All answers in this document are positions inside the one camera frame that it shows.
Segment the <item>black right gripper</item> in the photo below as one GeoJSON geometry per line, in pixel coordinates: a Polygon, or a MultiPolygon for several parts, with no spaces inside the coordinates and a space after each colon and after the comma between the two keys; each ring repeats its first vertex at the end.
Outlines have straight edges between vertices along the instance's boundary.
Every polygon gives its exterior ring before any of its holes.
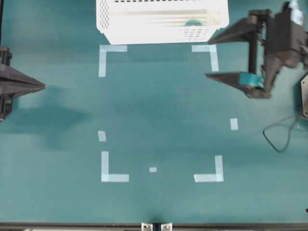
{"type": "Polygon", "coordinates": [[[266,28],[266,38],[260,41],[264,46],[264,63],[261,77],[248,72],[205,73],[207,78],[242,91],[251,99],[266,99],[274,87],[276,76],[283,67],[297,68],[302,63],[308,67],[308,32],[305,30],[306,15],[296,1],[286,1],[282,11],[272,15],[271,10],[251,10],[243,18],[217,36],[208,44],[248,42],[256,22],[256,36],[266,28]]]}

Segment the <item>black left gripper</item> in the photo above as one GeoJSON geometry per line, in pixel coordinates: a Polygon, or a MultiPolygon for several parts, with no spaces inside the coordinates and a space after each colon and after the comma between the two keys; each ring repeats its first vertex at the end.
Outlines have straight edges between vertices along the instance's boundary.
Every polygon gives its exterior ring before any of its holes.
{"type": "Polygon", "coordinates": [[[10,67],[12,53],[8,47],[0,48],[0,121],[12,112],[12,99],[46,89],[46,85],[10,67]],[[12,82],[32,84],[40,87],[13,87],[12,82]]]}

